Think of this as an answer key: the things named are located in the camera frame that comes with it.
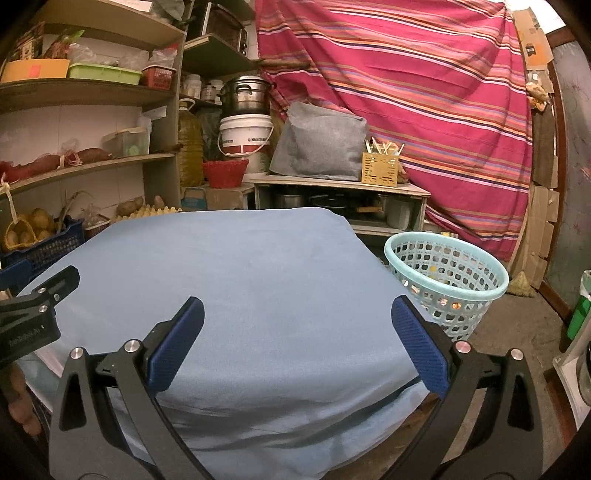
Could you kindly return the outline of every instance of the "red basket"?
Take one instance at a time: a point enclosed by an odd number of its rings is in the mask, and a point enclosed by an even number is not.
[[[242,184],[248,160],[207,161],[203,171],[213,189],[232,189]]]
[[[146,85],[150,88],[160,90],[170,90],[176,69],[169,69],[160,65],[150,65],[144,68],[142,73],[142,78],[139,81],[140,85]]]

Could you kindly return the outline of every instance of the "red plastic bowl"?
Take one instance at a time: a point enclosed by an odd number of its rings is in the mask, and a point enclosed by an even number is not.
[[[242,184],[248,160],[207,161],[203,172],[213,189],[232,189]]]

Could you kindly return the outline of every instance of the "metal screw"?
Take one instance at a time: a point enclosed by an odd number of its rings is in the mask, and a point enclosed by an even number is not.
[[[82,355],[84,355],[84,350],[82,348],[80,348],[79,346],[77,346],[76,348],[74,348],[71,352],[70,352],[70,356],[74,359],[74,360],[78,360]]]
[[[124,345],[124,348],[126,352],[133,353],[139,350],[139,346],[139,340],[130,340]]]
[[[511,351],[511,356],[513,357],[514,360],[523,360],[523,352],[521,350],[519,350],[518,348],[514,348]]]
[[[460,340],[459,342],[456,343],[456,350],[460,353],[468,353],[468,352],[470,352],[470,350],[472,350],[472,347],[470,346],[470,344],[468,342],[465,342],[464,340]]]

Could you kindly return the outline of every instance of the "basket rim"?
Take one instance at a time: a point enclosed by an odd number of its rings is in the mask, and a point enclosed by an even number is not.
[[[453,287],[452,285],[446,285],[445,283],[433,280],[432,278],[429,278],[426,275],[418,272],[414,268],[409,267],[394,253],[394,250],[392,249],[392,243],[394,242],[394,239],[397,241],[403,240],[401,236],[407,237],[408,241],[428,241],[428,239],[431,238],[441,242],[442,235],[440,233],[431,232],[402,232],[388,238],[388,240],[386,240],[386,244],[384,245],[384,254],[388,259],[388,262],[393,265],[396,270],[409,279],[419,283],[419,285],[422,284],[426,288],[429,288],[436,293],[448,297],[458,298],[459,300],[491,301],[501,297],[509,286],[509,274],[507,273],[507,270],[501,264],[501,262],[499,262],[489,252],[486,252],[482,248],[476,247],[475,245],[472,245],[471,243],[464,240],[446,236],[443,238],[449,240],[451,244],[466,245],[471,249],[478,248],[480,250],[479,257],[481,258],[481,261],[486,261],[498,267],[498,270],[501,274],[499,279],[500,284],[492,290],[469,290],[468,288]]]

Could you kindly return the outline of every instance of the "egg tray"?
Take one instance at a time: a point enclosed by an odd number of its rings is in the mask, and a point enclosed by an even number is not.
[[[111,224],[113,223],[117,223],[117,222],[122,222],[124,220],[131,220],[132,218],[145,218],[145,217],[153,217],[153,216],[157,216],[157,215],[167,215],[169,213],[179,213],[182,212],[182,210],[180,208],[168,208],[168,207],[164,207],[159,208],[158,210],[150,205],[144,205],[142,208],[140,208],[137,212],[132,213],[131,215],[127,215],[122,217],[121,215],[118,215],[116,217],[113,217],[111,219]]]

